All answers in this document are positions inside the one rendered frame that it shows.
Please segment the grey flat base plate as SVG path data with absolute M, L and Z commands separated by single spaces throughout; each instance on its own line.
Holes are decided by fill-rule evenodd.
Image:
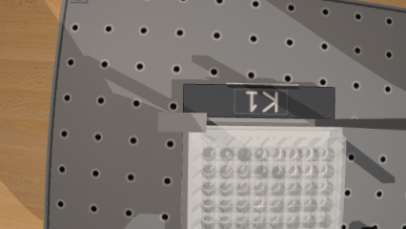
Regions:
M 359 0 L 63 0 L 44 229 L 181 229 L 183 84 L 335 87 L 406 118 L 406 8 Z M 406 131 L 343 127 L 342 229 L 406 229 Z

